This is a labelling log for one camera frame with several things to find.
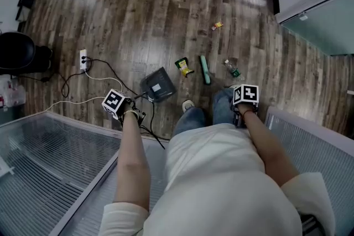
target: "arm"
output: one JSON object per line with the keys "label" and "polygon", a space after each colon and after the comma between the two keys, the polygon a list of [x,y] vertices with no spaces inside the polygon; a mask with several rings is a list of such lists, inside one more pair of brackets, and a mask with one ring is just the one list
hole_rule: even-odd
{"label": "arm", "polygon": [[262,123],[249,105],[239,104],[239,112],[244,115],[244,122],[251,135],[258,155],[264,162],[265,173],[272,178],[279,187],[299,174],[291,163],[278,138]]}
{"label": "arm", "polygon": [[150,169],[135,115],[124,116],[119,149],[117,191],[114,202],[133,203],[149,211]]}

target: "white shirt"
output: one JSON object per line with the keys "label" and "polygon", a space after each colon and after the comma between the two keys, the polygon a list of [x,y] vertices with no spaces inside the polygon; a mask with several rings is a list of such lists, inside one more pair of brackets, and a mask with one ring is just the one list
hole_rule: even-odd
{"label": "white shirt", "polygon": [[101,236],[299,236],[299,213],[313,214],[334,235],[322,175],[301,174],[280,188],[264,173],[248,131],[230,124],[194,129],[173,137],[166,150],[168,184],[151,214],[108,204]]}

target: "cable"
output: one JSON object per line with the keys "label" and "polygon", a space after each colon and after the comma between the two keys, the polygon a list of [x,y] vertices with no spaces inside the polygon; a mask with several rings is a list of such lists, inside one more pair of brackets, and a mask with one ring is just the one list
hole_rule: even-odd
{"label": "cable", "polygon": [[146,130],[150,135],[154,136],[154,138],[159,142],[160,146],[162,146],[163,149],[166,149],[164,147],[164,145],[160,142],[159,138],[153,133],[151,132],[148,128],[146,128],[144,125],[141,125],[141,128]]}
{"label": "cable", "polygon": [[130,88],[127,87],[127,85],[123,82],[123,80],[122,80],[121,78],[118,77],[117,73],[114,71],[114,69],[112,68],[112,66],[111,66],[107,61],[105,61],[105,60],[100,60],[100,59],[92,59],[92,58],[89,58],[89,57],[87,57],[87,58],[88,58],[88,61],[90,61],[90,62],[99,61],[99,62],[106,63],[106,64],[108,65],[108,67],[112,70],[113,74],[117,77],[117,79],[121,81],[121,83],[123,84],[123,86],[124,86],[127,90],[129,90],[129,91],[131,91],[132,93],[134,93],[136,96],[138,95],[138,94],[137,94],[136,92],[134,92],[132,89],[130,89]]}
{"label": "cable", "polygon": [[[149,135],[152,135],[152,133],[151,132],[142,132],[141,134],[149,134]],[[166,138],[163,138],[163,137],[159,137],[159,136],[157,136],[157,135],[155,135],[156,137],[158,137],[159,139],[161,139],[161,140],[166,140]]]}
{"label": "cable", "polygon": [[32,80],[36,80],[36,81],[43,82],[41,79],[32,78],[32,77],[29,77],[29,76],[22,76],[22,75],[14,75],[14,76],[16,76],[16,77],[21,77],[21,78],[32,79]]}
{"label": "cable", "polygon": [[115,79],[115,78],[92,78],[87,72],[85,72],[86,73],[86,75],[89,77],[89,78],[91,78],[91,79],[93,79],[93,80],[109,80],[109,79],[111,79],[111,80],[115,80],[115,81],[117,81],[119,84],[121,84],[121,90],[120,90],[120,92],[122,92],[123,91],[123,85],[122,85],[122,83],[119,81],[119,80],[117,80],[117,79]]}
{"label": "cable", "polygon": [[150,120],[150,130],[149,130],[147,127],[143,126],[143,125],[141,125],[141,128],[144,129],[144,130],[146,130],[147,132],[149,132],[149,134],[152,135],[152,136],[159,142],[159,144],[163,147],[163,149],[165,149],[165,147],[161,144],[161,142],[160,142],[160,140],[159,140],[160,137],[156,136],[155,133],[154,133],[153,130],[152,130],[152,124],[153,124],[153,119],[154,119],[154,115],[155,115],[155,104],[154,104],[154,102],[153,102],[151,99],[149,99],[149,97],[146,97],[144,94],[138,95],[138,94],[137,94],[136,92],[134,92],[132,89],[128,88],[127,85],[124,83],[124,81],[123,81],[121,78],[119,78],[119,76],[117,75],[117,73],[114,71],[114,69],[112,68],[112,66],[111,66],[107,61],[105,61],[105,60],[100,60],[100,59],[92,59],[92,58],[90,58],[90,57],[87,57],[87,58],[88,58],[88,61],[90,61],[90,62],[99,61],[99,62],[103,62],[103,63],[107,64],[108,67],[111,69],[111,71],[114,73],[115,77],[116,77],[118,80],[120,80],[120,82],[123,84],[123,86],[124,86],[126,89],[128,89],[129,91],[131,91],[132,93],[134,93],[134,94],[135,94],[136,96],[138,96],[138,97],[143,97],[143,98],[145,98],[146,100],[148,100],[149,102],[151,102],[151,103],[153,104],[153,115],[152,115],[151,120]]}
{"label": "cable", "polygon": [[94,98],[90,98],[90,99],[88,99],[87,101],[83,101],[83,102],[58,101],[58,102],[53,103],[53,104],[52,104],[50,107],[48,107],[45,111],[48,111],[48,110],[51,109],[53,106],[55,106],[56,104],[61,103],[61,102],[68,102],[68,103],[72,103],[72,104],[82,104],[82,103],[86,103],[86,102],[92,101],[92,100],[97,99],[97,98],[105,98],[105,97],[94,97]]}
{"label": "cable", "polygon": [[136,101],[139,97],[142,97],[142,96],[146,95],[147,93],[148,92],[143,92],[143,93],[137,95],[136,97],[134,97],[134,100]]}
{"label": "cable", "polygon": [[[72,77],[74,77],[74,76],[82,75],[82,74],[85,74],[86,72],[89,72],[89,71],[91,70],[91,68],[92,68],[92,63],[90,64],[90,67],[87,68],[87,70],[85,70],[85,71],[83,71],[83,72],[81,72],[81,73],[72,74],[72,75],[70,75],[67,79],[64,79],[64,77],[58,72],[58,74],[59,74],[59,75],[63,78],[63,80],[64,80],[64,84],[63,84],[63,86],[61,87],[61,95],[62,95],[64,98],[68,98],[69,93],[70,93],[70,87],[69,87],[69,84],[68,84],[67,82],[68,82]],[[66,94],[65,94],[65,92],[64,92],[65,86],[67,86],[67,93],[66,93]]]}

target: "sneaker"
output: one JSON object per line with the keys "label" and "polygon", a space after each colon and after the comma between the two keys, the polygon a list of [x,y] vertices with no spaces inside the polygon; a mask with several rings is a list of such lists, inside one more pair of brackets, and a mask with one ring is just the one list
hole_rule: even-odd
{"label": "sneaker", "polygon": [[185,113],[187,111],[187,109],[189,109],[191,107],[195,107],[195,105],[194,105],[193,101],[191,101],[190,99],[185,101],[184,103],[182,103],[183,113]]}
{"label": "sneaker", "polygon": [[237,88],[237,87],[239,87],[240,85],[238,85],[238,84],[234,84],[234,85],[232,85],[232,86],[230,86],[229,88]]}

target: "hand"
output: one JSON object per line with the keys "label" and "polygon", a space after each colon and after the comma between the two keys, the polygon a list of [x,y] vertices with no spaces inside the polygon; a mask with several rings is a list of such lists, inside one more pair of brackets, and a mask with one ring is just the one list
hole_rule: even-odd
{"label": "hand", "polygon": [[133,108],[131,107],[131,105],[129,103],[124,102],[123,112],[125,112],[127,110],[133,110]]}
{"label": "hand", "polygon": [[248,110],[252,110],[253,111],[253,106],[250,104],[243,104],[240,103],[237,105],[238,111],[240,112],[240,114],[243,116],[244,113]]}

